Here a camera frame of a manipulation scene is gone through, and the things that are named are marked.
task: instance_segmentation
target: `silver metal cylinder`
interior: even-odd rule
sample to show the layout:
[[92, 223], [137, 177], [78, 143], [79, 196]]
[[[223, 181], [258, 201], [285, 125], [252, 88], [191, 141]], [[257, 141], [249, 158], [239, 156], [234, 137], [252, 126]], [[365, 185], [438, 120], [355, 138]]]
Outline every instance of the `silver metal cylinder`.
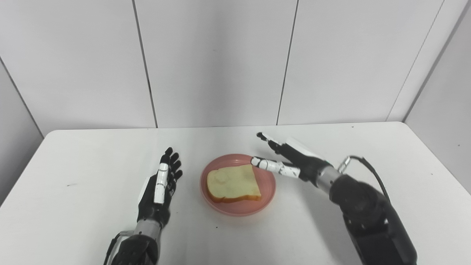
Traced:
[[329, 194], [330, 187], [332, 184], [342, 175], [334, 167], [327, 166], [325, 167], [316, 180], [316, 185], [318, 188], [323, 190], [325, 193]]
[[337, 168], [337, 171], [340, 172], [340, 173], [343, 173], [345, 171], [345, 169], [347, 169], [348, 165], [350, 164], [350, 161], [351, 161], [351, 157], [348, 156], [346, 157], [342, 163], [339, 165], [339, 168]]
[[160, 234], [160, 224], [155, 220], [141, 219], [136, 225], [133, 234], [145, 235], [157, 241]]

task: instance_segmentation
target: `pink plate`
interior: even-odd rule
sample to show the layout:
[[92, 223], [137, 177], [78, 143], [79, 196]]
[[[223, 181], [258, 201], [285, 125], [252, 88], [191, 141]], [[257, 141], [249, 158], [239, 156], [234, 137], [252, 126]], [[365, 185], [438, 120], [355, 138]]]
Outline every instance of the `pink plate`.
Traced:
[[262, 194], [262, 199], [260, 201], [242, 200], [232, 203], [216, 203], [209, 198], [208, 188], [206, 186], [206, 179], [209, 172], [226, 166], [249, 165], [251, 158], [251, 156], [243, 154], [224, 155], [211, 161], [204, 168], [200, 179], [201, 192], [203, 193], [203, 197], [209, 203], [209, 205], [211, 205], [211, 207], [216, 209], [218, 212], [230, 216], [253, 215], [265, 208], [273, 199], [276, 189], [275, 177], [271, 172], [259, 169], [257, 167], [253, 167], [253, 172], [255, 173], [255, 179], [259, 185], [260, 193]]

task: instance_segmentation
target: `white wall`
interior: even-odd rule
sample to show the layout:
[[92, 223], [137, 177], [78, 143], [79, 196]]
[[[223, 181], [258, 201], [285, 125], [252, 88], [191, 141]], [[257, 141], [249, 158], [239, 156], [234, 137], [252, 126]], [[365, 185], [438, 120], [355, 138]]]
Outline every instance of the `white wall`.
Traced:
[[[278, 124], [385, 121], [409, 71], [425, 76], [433, 63], [414, 64], [422, 44], [436, 56], [466, 1], [340, 2], [299, 2]], [[440, 17], [450, 27], [426, 40], [442, 4], [455, 7]]]
[[466, 1], [136, 0], [143, 58], [132, 0], [2, 0], [0, 56], [43, 134], [402, 120]]
[[159, 127], [275, 125], [296, 0], [137, 0]]
[[131, 0], [2, 0], [0, 36], [44, 135], [155, 127]]
[[471, 11], [468, 9], [406, 123], [471, 193]]
[[0, 62], [0, 204], [42, 141]]

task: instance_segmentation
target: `wall seam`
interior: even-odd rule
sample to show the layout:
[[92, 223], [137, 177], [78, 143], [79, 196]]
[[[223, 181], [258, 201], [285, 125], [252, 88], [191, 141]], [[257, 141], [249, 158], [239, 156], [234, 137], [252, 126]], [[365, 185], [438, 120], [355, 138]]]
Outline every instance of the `wall seam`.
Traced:
[[44, 139], [44, 135], [42, 134], [41, 129], [40, 129], [39, 126], [38, 126], [38, 123], [37, 123], [36, 120], [34, 119], [34, 117], [33, 117], [32, 113], [31, 113], [30, 109], [29, 109], [28, 106], [26, 105], [26, 102], [24, 101], [23, 96], [22, 96], [21, 93], [20, 93], [20, 90], [18, 90], [18, 87], [16, 86], [16, 83], [15, 83], [15, 81], [13, 80], [13, 77], [10, 75], [10, 72], [8, 71], [8, 68], [7, 68], [7, 66], [5, 65], [5, 62], [3, 61], [3, 59], [1, 58], [1, 56], [0, 56], [0, 63], [1, 63], [1, 65], [3, 66], [3, 68], [5, 68], [5, 71], [7, 72], [7, 75], [8, 75], [8, 77], [9, 77], [11, 83], [13, 84], [13, 87], [15, 88], [16, 92], [18, 93], [18, 96], [19, 96], [20, 99], [21, 99], [21, 102], [23, 103], [23, 106], [26, 108], [26, 111], [28, 112], [28, 114], [29, 114], [29, 116], [30, 116], [32, 122], [34, 123], [34, 126], [36, 126], [36, 129], [38, 129], [39, 134], [40, 134], [41, 137]]
[[299, 5], [299, 0], [296, 1], [296, 9], [294, 10], [293, 26], [292, 26], [292, 29], [291, 29], [290, 45], [288, 46], [288, 56], [286, 57], [286, 66], [284, 68], [283, 85], [281, 86], [280, 104], [278, 105], [278, 114], [276, 116], [276, 125], [278, 125], [278, 120], [280, 118], [281, 101], [283, 100], [284, 84], [286, 82], [286, 73], [288, 72], [288, 63], [290, 61], [291, 44], [293, 42], [294, 26], [296, 24], [296, 16], [298, 14], [298, 5]]
[[435, 59], [435, 61], [433, 62], [433, 65], [432, 67], [430, 68], [430, 71], [429, 73], [427, 74], [427, 76], [425, 77], [425, 80], [423, 81], [422, 85], [420, 86], [420, 89], [419, 91], [417, 92], [414, 100], [412, 101], [412, 104], [411, 106], [409, 107], [406, 115], [404, 116], [404, 119], [402, 120], [403, 123], [406, 122], [407, 120], [407, 117], [409, 117], [409, 114], [411, 113], [412, 109], [414, 108], [414, 105], [416, 104], [417, 100], [419, 99], [420, 97], [420, 94], [422, 94], [422, 91], [424, 89], [424, 87], [427, 85], [430, 77], [432, 76], [433, 74], [433, 71], [435, 71], [435, 68], [437, 67], [440, 59], [442, 58], [443, 54], [445, 53], [445, 50], [447, 49], [448, 45], [450, 44], [453, 36], [455, 35], [456, 31], [458, 30], [458, 27], [460, 26], [464, 16], [466, 15], [466, 13], [468, 12], [468, 9], [470, 8], [470, 5], [471, 5], [471, 0], [468, 0], [468, 2], [466, 3], [466, 5], [464, 6], [463, 8], [463, 11], [461, 12], [460, 16], [458, 17], [458, 20], [456, 22], [456, 24], [454, 25], [450, 35], [448, 36], [448, 39], [447, 41], [445, 42], [445, 44], [443, 45], [442, 49], [440, 50], [440, 53], [439, 55], [437, 56], [437, 58]]
[[395, 99], [394, 102], [392, 103], [391, 109], [389, 110], [389, 113], [388, 113], [388, 116], [386, 117], [386, 120], [384, 120], [385, 122], [388, 121], [389, 116], [391, 115], [391, 112], [392, 112], [392, 110], [394, 109], [394, 106], [395, 106], [395, 104], [396, 104], [396, 102], [397, 102], [397, 100], [398, 100], [398, 98], [399, 98], [399, 95], [401, 94], [402, 89], [404, 88], [404, 85], [406, 84], [406, 81], [407, 81], [407, 79], [409, 78], [409, 75], [410, 75], [410, 73], [411, 73], [411, 71], [412, 71], [412, 69], [413, 69], [413, 67], [414, 67], [414, 65], [415, 65], [415, 62], [417, 61], [417, 58], [419, 57], [419, 54], [420, 54], [420, 52], [422, 51], [423, 45], [425, 44], [425, 42], [427, 41], [427, 38], [429, 37], [430, 31], [432, 30], [432, 27], [433, 27], [433, 25], [435, 24], [435, 20], [437, 20], [437, 17], [438, 17], [438, 15], [439, 15], [439, 13], [440, 13], [440, 11], [441, 11], [442, 6], [443, 6], [444, 3], [445, 3], [445, 0], [442, 1], [442, 3], [441, 3], [441, 5], [440, 5], [440, 7], [439, 7], [437, 13], [435, 14], [435, 17], [433, 18], [432, 24], [430, 25], [430, 28], [429, 28], [427, 34], [425, 35], [425, 38], [423, 39], [422, 45], [420, 46], [419, 51], [417, 52], [417, 55], [415, 56], [414, 61], [412, 62], [411, 67], [409, 68], [409, 72], [407, 72], [406, 78], [404, 79], [404, 82], [403, 82], [402, 85], [401, 85], [401, 89], [399, 90], [399, 93], [398, 93], [398, 95], [396, 96], [396, 99]]
[[146, 73], [147, 87], [149, 89], [150, 104], [152, 106], [152, 114], [154, 115], [155, 127], [159, 128], [159, 126], [157, 125], [157, 115], [155, 114], [154, 98], [152, 96], [152, 88], [151, 88], [151, 85], [150, 85], [149, 71], [147, 70], [146, 54], [144, 52], [144, 44], [142, 43], [141, 28], [139, 26], [138, 10], [136, 8], [136, 1], [135, 0], [132, 0], [132, 8], [134, 9], [134, 17], [136, 18], [136, 26], [137, 26], [137, 29], [138, 29], [138, 37], [139, 37], [139, 44], [140, 44], [140, 47], [141, 47], [142, 61], [144, 63], [144, 71]]

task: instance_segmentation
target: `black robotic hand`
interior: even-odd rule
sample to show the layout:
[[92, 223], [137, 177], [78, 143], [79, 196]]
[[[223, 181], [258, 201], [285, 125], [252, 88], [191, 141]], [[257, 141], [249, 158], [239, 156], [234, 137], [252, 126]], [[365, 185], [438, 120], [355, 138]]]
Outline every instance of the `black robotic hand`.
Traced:
[[[263, 133], [257, 136], [268, 142], [275, 151], [292, 164], [260, 157], [251, 159], [252, 165], [312, 182], [329, 195], [342, 213], [345, 226], [365, 265], [415, 265], [417, 252], [391, 205], [384, 185], [374, 168], [363, 158], [348, 156], [339, 169], [316, 157], [295, 141], [280, 144]], [[358, 160], [378, 180], [382, 194], [371, 185], [359, 182], [343, 171], [350, 160]]]
[[183, 175], [179, 170], [181, 162], [178, 153], [168, 148], [162, 156], [157, 174], [151, 176], [139, 202], [138, 223], [132, 231], [122, 231], [111, 240], [106, 252], [107, 265], [111, 253], [120, 237], [124, 239], [111, 265], [155, 265], [159, 257], [158, 238], [162, 228], [170, 219], [170, 202], [177, 180]]
[[315, 156], [307, 155], [302, 153], [302, 148], [297, 148], [288, 143], [280, 144], [271, 137], [259, 132], [257, 137], [266, 141], [270, 148], [275, 151], [276, 154], [284, 156], [286, 159], [291, 161], [292, 164], [283, 163], [284, 167], [298, 168], [300, 170], [299, 177], [301, 180], [312, 182], [315, 186], [317, 177], [320, 175], [320, 170], [327, 166], [331, 166], [327, 161], [320, 159]]
[[153, 219], [159, 222], [162, 228], [169, 222], [170, 202], [175, 193], [175, 189], [177, 188], [177, 181], [183, 175], [183, 172], [179, 170], [181, 167], [179, 154], [173, 153], [173, 149], [171, 147], [169, 147], [162, 156], [159, 171], [162, 171], [163, 164], [168, 165], [166, 185], [163, 185], [165, 188], [163, 203], [156, 203], [154, 198], [156, 194], [155, 190], [158, 186], [157, 181], [159, 172], [157, 172], [157, 174], [150, 177], [149, 182], [147, 183], [142, 199], [139, 202], [138, 214], [138, 221], [144, 218]]

